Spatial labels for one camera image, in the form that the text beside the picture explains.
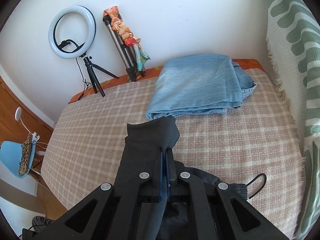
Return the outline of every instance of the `light blue plastic chair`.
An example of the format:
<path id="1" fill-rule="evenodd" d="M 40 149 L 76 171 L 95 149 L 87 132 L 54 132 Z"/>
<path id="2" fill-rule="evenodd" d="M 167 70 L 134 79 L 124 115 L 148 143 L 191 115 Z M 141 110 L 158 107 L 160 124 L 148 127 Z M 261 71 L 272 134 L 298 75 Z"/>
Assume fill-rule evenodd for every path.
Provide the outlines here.
<path id="1" fill-rule="evenodd" d="M 36 151 L 36 141 L 32 142 L 31 152 L 28 164 L 28 171 L 20 175 L 18 173 L 19 167 L 22 158 L 22 144 L 15 143 L 10 141 L 4 141 L 0 148 L 0 162 L 17 178 L 23 179 L 27 176 L 28 172 L 31 169 L 33 158 Z"/>

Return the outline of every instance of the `drawstring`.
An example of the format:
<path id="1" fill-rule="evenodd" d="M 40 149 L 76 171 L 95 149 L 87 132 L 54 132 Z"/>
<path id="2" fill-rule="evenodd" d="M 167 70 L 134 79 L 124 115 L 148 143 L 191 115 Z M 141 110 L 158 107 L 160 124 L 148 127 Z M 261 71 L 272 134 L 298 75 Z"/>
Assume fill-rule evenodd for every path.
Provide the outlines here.
<path id="1" fill-rule="evenodd" d="M 260 189 L 257 190 L 256 193 L 252 194 L 248 199 L 253 198 L 255 195 L 257 195 L 265 186 L 266 182 L 267 182 L 267 175 L 264 173 L 260 173 L 259 175 L 257 175 L 253 180 L 251 180 L 248 184 L 246 184 L 246 186 L 248 187 L 251 183 L 255 182 L 259 177 L 263 176 L 264 177 L 264 182 L 263 185 L 261 186 Z"/>

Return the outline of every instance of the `blue jeans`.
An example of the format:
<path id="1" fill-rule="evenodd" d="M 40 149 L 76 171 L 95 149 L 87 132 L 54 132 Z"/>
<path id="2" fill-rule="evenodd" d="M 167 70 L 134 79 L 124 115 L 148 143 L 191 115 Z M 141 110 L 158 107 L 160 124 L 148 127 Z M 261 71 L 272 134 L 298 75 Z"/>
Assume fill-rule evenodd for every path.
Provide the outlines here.
<path id="1" fill-rule="evenodd" d="M 228 56 L 176 58 L 164 65 L 146 117 L 224 114 L 228 108 L 240 107 L 255 87 L 252 78 Z"/>

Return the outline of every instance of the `plaid tablecloth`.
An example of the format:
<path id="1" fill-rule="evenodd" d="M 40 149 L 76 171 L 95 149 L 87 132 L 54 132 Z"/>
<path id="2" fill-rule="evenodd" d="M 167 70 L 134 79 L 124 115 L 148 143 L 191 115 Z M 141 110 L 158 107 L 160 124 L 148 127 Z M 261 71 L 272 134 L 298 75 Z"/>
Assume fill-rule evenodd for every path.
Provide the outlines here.
<path id="1" fill-rule="evenodd" d="M 241 108 L 227 114 L 183 116 L 174 158 L 228 183 L 248 183 L 264 172 L 268 181 L 250 203 L 289 238 L 303 196 L 303 165 L 296 129 L 282 94 L 260 69 L 246 70 L 258 84 Z M 146 122 L 156 78 L 89 95 L 63 111 L 47 147 L 42 175 L 70 209 L 104 182 L 113 183 L 126 124 Z M 249 187 L 249 195 L 261 186 Z"/>

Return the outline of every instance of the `metal screw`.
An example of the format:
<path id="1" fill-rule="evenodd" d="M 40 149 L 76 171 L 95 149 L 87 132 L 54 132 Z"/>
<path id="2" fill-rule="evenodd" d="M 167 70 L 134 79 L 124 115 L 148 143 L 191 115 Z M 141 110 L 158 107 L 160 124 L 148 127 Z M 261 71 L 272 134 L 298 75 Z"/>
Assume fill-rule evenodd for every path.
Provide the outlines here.
<path id="1" fill-rule="evenodd" d="M 190 178 L 190 173 L 184 171 L 184 172 L 180 173 L 180 177 L 183 179 L 188 179 L 188 178 Z"/>
<path id="2" fill-rule="evenodd" d="M 147 178 L 149 178 L 149 176 L 150 175 L 147 172 L 142 172 L 142 173 L 139 174 L 139 177 L 142 178 L 142 179 L 147 179 Z"/>
<path id="3" fill-rule="evenodd" d="M 111 184 L 110 183 L 103 183 L 100 188 L 104 191 L 111 189 Z"/>
<path id="4" fill-rule="evenodd" d="M 224 182 L 220 182 L 220 183 L 218 184 L 218 188 L 219 188 L 219 189 L 226 190 L 226 189 L 228 189 L 228 184 L 227 184 L 227 183 L 224 183 Z"/>

